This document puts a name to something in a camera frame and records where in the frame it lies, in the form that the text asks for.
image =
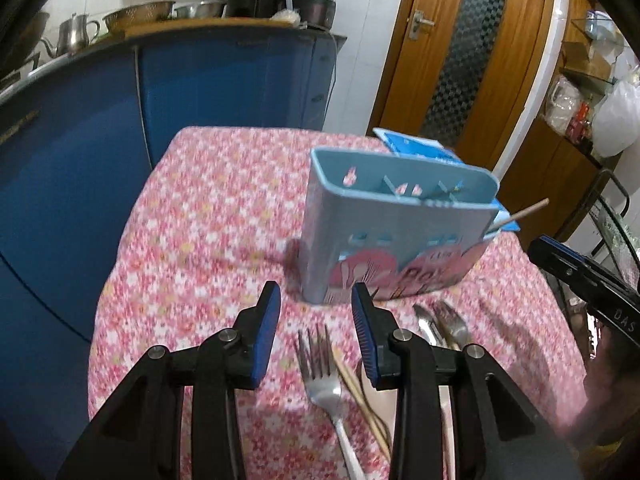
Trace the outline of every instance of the metal spoon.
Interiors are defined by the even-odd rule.
[[[447,342],[444,340],[441,330],[438,328],[438,321],[431,313],[418,303],[414,304],[414,312],[418,318],[418,326],[427,343],[432,346],[446,347]]]
[[[442,313],[441,316],[438,316],[442,335],[452,348],[457,346],[457,349],[461,349],[473,342],[465,320],[446,300],[440,300],[436,309]]]

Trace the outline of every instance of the wooden door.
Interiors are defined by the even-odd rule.
[[[414,0],[381,126],[492,168],[524,108],[552,0]],[[411,38],[415,11],[434,22]]]

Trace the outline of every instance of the metal teapot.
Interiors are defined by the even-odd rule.
[[[86,14],[76,15],[73,13],[71,18],[62,22],[60,24],[60,32],[58,33],[58,44],[55,48],[53,48],[53,45],[49,40],[41,38],[40,41],[44,43],[49,57],[59,57],[67,52],[70,54],[80,52],[82,49],[88,47],[89,43],[98,37],[98,33],[100,32],[100,23],[96,20],[87,21],[86,18]],[[97,27],[95,34],[91,39],[89,39],[89,36],[86,33],[86,26],[89,23],[95,23],[95,26]]]

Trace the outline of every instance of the wooden countertop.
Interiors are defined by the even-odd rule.
[[[290,23],[265,18],[194,18],[185,20],[166,20],[165,22],[145,23],[135,27],[129,27],[116,35],[122,35],[124,39],[139,38],[147,34],[157,32],[169,32],[171,30],[183,30],[185,28],[204,27],[276,27],[295,28]]]

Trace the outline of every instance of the pink floral tablecloth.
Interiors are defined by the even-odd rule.
[[[185,128],[155,168],[122,235],[95,317],[89,362],[94,416],[152,345],[198,345],[255,304],[266,280],[282,288],[282,309],[267,375],[238,392],[250,479],[347,478],[332,425],[306,399],[294,355],[298,328],[327,323],[347,364],[359,359],[348,305],[300,300],[292,267],[302,228],[309,151],[340,146],[385,151],[373,138],[261,128]],[[543,276],[513,234],[499,235],[458,285],[385,303],[398,324],[418,332],[411,309],[447,298],[472,338],[508,371],[561,430],[585,403],[584,367]],[[364,471],[388,466],[350,396],[346,425]],[[182,474],[190,478],[191,392],[185,395]]]

